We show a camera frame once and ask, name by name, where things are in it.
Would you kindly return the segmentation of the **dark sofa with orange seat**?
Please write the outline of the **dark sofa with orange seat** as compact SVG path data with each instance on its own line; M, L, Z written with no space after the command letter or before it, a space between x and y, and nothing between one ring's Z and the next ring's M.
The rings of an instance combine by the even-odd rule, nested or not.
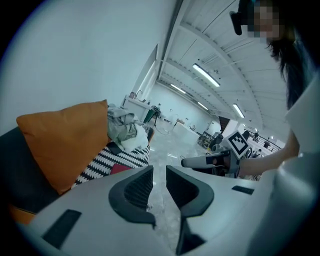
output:
M15 222L29 224L60 195L41 171L18 127L0 136L0 200Z

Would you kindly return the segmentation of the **person's light striped shirt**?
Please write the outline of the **person's light striped shirt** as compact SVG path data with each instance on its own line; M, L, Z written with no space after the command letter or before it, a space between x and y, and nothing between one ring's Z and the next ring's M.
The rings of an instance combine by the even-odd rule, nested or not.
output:
M286 114L299 152L320 157L320 79L314 78Z

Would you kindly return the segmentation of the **black and white patterned blanket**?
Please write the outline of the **black and white patterned blanket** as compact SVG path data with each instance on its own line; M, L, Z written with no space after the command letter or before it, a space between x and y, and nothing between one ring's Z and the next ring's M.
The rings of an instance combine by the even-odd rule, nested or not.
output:
M130 153L121 152L117 155L105 146L87 167L78 175L71 189L90 180L111 175L114 165L125 166L129 169L145 167L149 165L150 146L136 148Z

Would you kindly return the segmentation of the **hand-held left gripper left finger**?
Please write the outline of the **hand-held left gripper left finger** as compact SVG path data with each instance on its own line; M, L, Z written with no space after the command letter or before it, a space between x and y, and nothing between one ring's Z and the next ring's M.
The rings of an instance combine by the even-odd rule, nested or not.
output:
M155 216L148 212L153 189L154 168L151 165L132 168L115 174L117 181L108 193L111 208L124 220L135 224L156 226Z

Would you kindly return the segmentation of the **grey crumpled cloth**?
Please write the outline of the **grey crumpled cloth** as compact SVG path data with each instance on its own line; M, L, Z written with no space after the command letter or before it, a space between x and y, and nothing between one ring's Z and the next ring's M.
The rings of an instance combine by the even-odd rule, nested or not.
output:
M142 123L133 113L114 104L107 109L107 134L118 145L137 136L137 126Z

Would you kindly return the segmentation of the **white cabinet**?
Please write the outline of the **white cabinet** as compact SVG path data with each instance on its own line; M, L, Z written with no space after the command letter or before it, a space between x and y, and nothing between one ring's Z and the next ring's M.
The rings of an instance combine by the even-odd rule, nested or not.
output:
M131 92L124 98L122 107L131 113L134 113L137 118L144 123L144 119L150 109L152 109L150 104L145 101L137 99L137 95Z

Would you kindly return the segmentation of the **black railing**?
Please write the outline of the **black railing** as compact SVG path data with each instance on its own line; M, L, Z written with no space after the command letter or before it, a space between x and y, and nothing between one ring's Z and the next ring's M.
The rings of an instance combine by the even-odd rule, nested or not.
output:
M269 139L266 139L266 138L261 137L259 135L257 137L255 137L255 135L253 133L250 134L249 139L251 141L257 143L258 145L262 146L263 148L271 151L271 152L276 152L276 151L282 149L278 145L271 142Z

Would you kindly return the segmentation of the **dark green bin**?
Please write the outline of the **dark green bin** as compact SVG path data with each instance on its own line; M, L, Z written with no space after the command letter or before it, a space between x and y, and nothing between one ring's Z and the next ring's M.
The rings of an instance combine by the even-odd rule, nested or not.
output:
M155 113L156 113L156 111L154 109L149 109L143 122L145 124L148 123L151 120L151 118L154 116Z

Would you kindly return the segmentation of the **person's right forearm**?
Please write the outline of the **person's right forearm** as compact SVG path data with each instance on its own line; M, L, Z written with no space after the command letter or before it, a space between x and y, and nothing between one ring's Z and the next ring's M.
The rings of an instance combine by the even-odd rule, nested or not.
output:
M242 176L260 176L263 172L276 170L284 161L298 156L300 144L292 130L289 131L284 148L259 158L246 158L240 161L238 174Z

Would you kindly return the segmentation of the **orange cushion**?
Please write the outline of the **orange cushion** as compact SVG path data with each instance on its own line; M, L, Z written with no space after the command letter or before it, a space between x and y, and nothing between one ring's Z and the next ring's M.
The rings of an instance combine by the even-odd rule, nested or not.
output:
M16 123L50 185L62 195L107 145L108 103L21 115Z

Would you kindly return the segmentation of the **small black object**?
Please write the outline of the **small black object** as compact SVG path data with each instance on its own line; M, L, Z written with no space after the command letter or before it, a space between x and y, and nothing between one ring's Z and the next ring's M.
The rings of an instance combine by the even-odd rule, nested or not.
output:
M114 141L111 141L106 146L113 155L118 155L123 152L121 148Z

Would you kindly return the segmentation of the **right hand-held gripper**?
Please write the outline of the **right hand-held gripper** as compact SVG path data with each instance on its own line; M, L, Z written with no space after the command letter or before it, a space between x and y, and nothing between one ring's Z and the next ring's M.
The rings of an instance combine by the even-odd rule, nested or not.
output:
M234 131L227 137L212 146L213 164L212 174L216 176L237 178L240 170L240 161L246 158L250 148L248 138L250 133L245 131L243 134L239 130ZM207 168L206 156L187 157L181 160L184 168Z

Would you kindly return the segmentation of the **white crumpled cloth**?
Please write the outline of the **white crumpled cloth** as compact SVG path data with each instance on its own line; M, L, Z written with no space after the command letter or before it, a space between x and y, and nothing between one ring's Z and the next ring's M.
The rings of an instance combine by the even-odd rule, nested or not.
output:
M134 128L136 130L136 136L121 142L123 150L127 153L130 153L135 149L145 149L149 144L148 135L145 129L136 123L134 124Z

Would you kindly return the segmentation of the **white counter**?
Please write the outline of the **white counter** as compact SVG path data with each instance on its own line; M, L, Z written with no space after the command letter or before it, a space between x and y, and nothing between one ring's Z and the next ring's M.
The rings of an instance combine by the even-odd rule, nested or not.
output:
M193 147L200 137L195 131L180 122L174 126L173 136L180 147Z

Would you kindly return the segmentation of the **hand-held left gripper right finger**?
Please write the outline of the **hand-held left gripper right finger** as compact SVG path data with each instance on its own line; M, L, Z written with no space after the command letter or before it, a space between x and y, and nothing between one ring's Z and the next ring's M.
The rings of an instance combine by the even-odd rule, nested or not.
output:
M214 191L208 184L171 165L166 166L166 188L180 211L175 253L182 255L206 242L198 234L192 233L187 218L203 215L214 200Z

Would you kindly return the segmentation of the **black tripod stand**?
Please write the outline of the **black tripod stand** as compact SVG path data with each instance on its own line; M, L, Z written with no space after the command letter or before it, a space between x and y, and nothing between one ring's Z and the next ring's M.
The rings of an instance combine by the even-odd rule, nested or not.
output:
M160 118L160 116L161 116L161 110L160 110L159 106L155 106L155 105L152 106L152 109L154 111L153 116L155 117L154 126L156 127L157 126L157 119Z

